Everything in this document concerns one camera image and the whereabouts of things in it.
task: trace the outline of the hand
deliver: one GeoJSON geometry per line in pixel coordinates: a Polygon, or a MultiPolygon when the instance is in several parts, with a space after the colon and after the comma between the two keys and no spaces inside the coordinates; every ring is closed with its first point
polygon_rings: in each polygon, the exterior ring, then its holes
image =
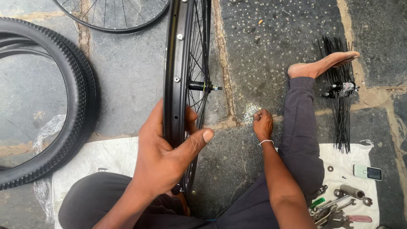
{"type": "Polygon", "coordinates": [[[198,130],[196,119],[197,115],[188,107],[186,126],[190,136],[174,150],[163,138],[163,106],[162,99],[159,100],[139,131],[132,186],[151,196],[166,193],[176,186],[191,161],[214,135],[211,129],[198,130]]]}
{"type": "Polygon", "coordinates": [[[253,130],[260,142],[270,140],[273,130],[273,118],[269,111],[262,109],[254,114],[253,130]]]}

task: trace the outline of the bare foot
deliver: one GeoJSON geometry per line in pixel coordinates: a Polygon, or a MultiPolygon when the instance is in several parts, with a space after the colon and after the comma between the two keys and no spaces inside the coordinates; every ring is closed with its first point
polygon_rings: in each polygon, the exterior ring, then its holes
{"type": "Polygon", "coordinates": [[[186,200],[185,200],[183,192],[180,192],[178,195],[174,195],[174,194],[172,194],[171,191],[168,191],[165,194],[169,195],[170,197],[178,198],[182,203],[182,207],[184,209],[184,215],[185,216],[191,216],[191,211],[189,210],[188,205],[186,205],[186,200]]]}
{"type": "Polygon", "coordinates": [[[314,63],[299,63],[291,65],[288,68],[288,76],[290,79],[300,76],[308,76],[315,79],[329,68],[340,67],[341,65],[349,63],[350,61],[359,57],[360,53],[355,51],[349,51],[346,53],[332,53],[322,60],[314,63]]]}

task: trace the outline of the foot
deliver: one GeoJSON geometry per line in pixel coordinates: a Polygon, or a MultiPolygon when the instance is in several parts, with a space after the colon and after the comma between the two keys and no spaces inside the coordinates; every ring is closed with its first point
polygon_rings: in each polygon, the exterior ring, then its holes
{"type": "Polygon", "coordinates": [[[360,53],[355,51],[332,53],[314,63],[299,63],[291,65],[288,68],[288,76],[290,79],[300,76],[307,76],[315,79],[329,68],[338,68],[359,57],[360,53]]]}

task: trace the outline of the dark gray pants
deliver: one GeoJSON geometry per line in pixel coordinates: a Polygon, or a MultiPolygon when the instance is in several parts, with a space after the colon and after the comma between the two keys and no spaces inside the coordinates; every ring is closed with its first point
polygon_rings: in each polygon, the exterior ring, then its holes
{"type": "MultiPolygon", "coordinates": [[[[278,153],[304,193],[307,205],[316,198],[324,179],[319,159],[313,108],[315,80],[290,80],[284,111],[284,130],[278,153]]],[[[131,177],[98,172],[77,181],[59,210],[64,229],[92,228],[122,196],[131,177]]],[[[278,228],[270,206],[264,173],[216,221],[183,216],[182,204],[166,194],[155,199],[141,215],[135,228],[278,228]]]]}

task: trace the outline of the stone floor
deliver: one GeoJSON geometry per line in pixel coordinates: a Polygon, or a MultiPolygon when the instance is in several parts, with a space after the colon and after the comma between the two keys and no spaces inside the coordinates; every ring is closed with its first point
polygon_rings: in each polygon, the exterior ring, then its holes
{"type": "MultiPolygon", "coordinates": [[[[196,195],[188,198],[192,214],[218,217],[256,180],[263,159],[252,126],[242,123],[246,106],[253,103],[276,116],[272,139],[279,146],[287,68],[314,61],[312,41],[329,35],[346,38],[361,53],[353,61],[361,88],[351,108],[351,143],[374,142],[371,164],[383,170],[383,181],[376,183],[380,222],[407,228],[406,9],[398,0],[214,0],[210,72],[212,81],[225,90],[208,99],[205,124],[215,129],[215,137],[199,157],[196,195]]],[[[51,0],[0,0],[0,16],[51,28],[85,53],[102,98],[91,141],[137,134],[162,96],[165,17],[140,33],[110,35],[78,26],[51,0]]],[[[35,58],[0,59],[0,106],[6,108],[0,110],[0,147],[29,145],[39,128],[63,110],[61,78],[54,67],[35,58]],[[27,68],[16,68],[21,65],[27,68]],[[29,95],[39,91],[33,103],[29,95]]],[[[317,79],[316,94],[325,85],[323,78],[317,79]]],[[[331,143],[329,104],[316,97],[314,105],[319,142],[331,143]]],[[[0,151],[0,165],[18,161],[0,151]]],[[[0,206],[0,226],[53,228],[45,222],[32,184],[0,191],[0,206]]]]}

